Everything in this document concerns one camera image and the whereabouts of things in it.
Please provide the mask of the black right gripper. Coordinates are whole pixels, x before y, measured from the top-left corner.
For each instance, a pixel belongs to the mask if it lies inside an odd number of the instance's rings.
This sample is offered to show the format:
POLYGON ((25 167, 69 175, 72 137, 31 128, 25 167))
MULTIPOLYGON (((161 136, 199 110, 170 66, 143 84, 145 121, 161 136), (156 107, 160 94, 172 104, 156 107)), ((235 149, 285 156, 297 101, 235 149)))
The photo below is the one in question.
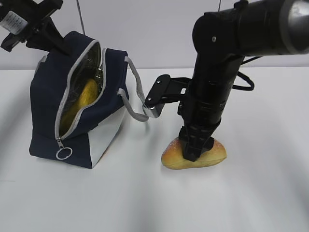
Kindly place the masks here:
POLYGON ((196 161, 202 152, 212 150, 214 138, 208 139, 208 135, 212 135, 220 125, 227 99, 227 84, 189 83, 178 107, 178 115, 184 121, 179 141, 186 160, 196 161))

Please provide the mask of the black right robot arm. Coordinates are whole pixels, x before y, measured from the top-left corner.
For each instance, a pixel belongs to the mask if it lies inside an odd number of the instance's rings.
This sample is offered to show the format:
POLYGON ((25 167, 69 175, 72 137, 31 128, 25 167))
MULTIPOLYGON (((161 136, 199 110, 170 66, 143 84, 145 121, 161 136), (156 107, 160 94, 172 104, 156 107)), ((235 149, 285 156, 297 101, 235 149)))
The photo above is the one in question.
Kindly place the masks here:
POLYGON ((207 12, 192 33, 197 52, 193 78, 180 109, 183 157, 196 161, 214 145, 213 132, 245 57, 309 52, 309 3, 306 0, 238 1, 207 12))

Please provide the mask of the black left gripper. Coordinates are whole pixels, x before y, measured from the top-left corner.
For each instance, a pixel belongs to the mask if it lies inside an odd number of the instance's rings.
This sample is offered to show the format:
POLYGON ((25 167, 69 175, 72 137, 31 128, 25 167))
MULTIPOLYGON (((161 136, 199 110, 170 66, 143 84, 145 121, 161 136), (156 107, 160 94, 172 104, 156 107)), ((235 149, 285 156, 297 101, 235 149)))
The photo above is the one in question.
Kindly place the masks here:
POLYGON ((50 52, 56 49, 69 56, 71 48, 56 29, 51 15, 61 9, 62 0, 2 0, 0 2, 0 26, 9 35, 2 41, 1 48, 7 52, 19 43, 26 47, 50 52))

